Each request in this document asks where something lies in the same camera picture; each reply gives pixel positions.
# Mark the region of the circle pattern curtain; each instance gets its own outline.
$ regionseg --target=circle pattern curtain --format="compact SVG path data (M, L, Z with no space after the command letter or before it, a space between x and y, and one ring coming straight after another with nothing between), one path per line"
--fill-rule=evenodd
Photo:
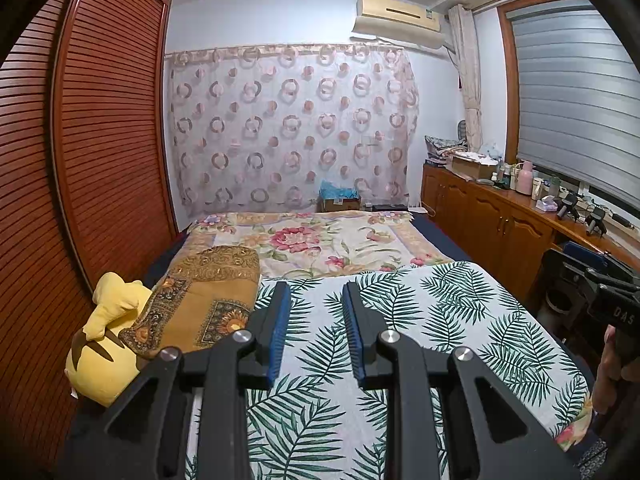
M323 179L407 204L418 90L402 48L266 45L170 60L170 155L192 218L316 208Z

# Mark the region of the wooden wardrobe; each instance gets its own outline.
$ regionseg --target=wooden wardrobe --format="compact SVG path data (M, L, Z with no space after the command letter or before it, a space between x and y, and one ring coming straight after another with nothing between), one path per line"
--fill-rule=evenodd
M170 0L49 0L0 67L0 448L51 470L100 276L177 235L162 135Z

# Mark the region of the white wall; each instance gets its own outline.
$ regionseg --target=white wall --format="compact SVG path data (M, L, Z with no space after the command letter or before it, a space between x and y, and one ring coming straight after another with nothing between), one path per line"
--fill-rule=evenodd
M166 51L266 43L350 43L356 1L198 0L173 6ZM420 93L420 113L409 150L407 184L410 205L419 205L426 158L423 136L455 139L464 108L458 72L444 48L429 54L409 51L409 58ZM178 196L174 189L172 194ZM179 202L175 201L177 216L182 209Z
M507 141L507 71L498 10L474 15L480 55L482 148L491 156L504 156Z

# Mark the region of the cardboard box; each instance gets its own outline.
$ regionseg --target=cardboard box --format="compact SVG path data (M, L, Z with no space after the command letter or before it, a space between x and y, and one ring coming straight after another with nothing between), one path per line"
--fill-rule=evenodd
M318 200L318 210L321 213L328 213L331 211L348 211L352 209L360 209L359 198L329 198L327 200Z
M474 160L468 160L466 158L462 158L461 156L454 155L453 161L451 164L451 170L453 173L461 173L471 178L478 180L479 178L486 178L491 180L492 174L495 173L498 166L494 164L492 166L487 166L485 164L480 164Z

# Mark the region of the human hand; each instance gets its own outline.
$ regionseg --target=human hand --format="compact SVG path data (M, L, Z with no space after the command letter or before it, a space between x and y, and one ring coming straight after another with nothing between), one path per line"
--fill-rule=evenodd
M640 357L622 367L620 356L616 354L615 335L615 327L607 327L602 359L598 365L598 375L591 398L593 409L598 413L607 413L615 404L616 385L621 378L632 383L640 383Z

